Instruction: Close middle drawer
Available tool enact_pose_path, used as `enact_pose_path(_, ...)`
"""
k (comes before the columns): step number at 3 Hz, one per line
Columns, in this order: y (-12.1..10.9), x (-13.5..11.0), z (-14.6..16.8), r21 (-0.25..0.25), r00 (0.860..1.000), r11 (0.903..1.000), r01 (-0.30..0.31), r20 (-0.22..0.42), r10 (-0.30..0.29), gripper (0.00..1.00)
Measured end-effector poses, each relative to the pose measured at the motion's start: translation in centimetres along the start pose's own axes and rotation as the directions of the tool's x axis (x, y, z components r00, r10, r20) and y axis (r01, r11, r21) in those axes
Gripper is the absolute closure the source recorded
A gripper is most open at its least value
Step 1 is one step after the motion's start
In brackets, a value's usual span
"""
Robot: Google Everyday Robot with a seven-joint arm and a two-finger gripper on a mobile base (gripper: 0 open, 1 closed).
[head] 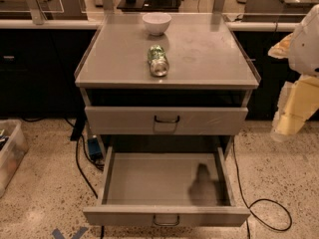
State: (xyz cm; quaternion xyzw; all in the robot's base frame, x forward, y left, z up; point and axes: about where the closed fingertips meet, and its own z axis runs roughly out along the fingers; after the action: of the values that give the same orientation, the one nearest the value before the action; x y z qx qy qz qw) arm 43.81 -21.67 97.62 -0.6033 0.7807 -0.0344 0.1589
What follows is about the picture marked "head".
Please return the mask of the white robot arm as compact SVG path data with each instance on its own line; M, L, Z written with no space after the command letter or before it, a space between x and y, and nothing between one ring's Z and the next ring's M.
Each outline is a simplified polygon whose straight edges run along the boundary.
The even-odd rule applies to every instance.
M300 74L282 87L273 118L271 137L284 141L297 134L319 110L319 5L315 5L294 31L268 51L276 59L288 59Z

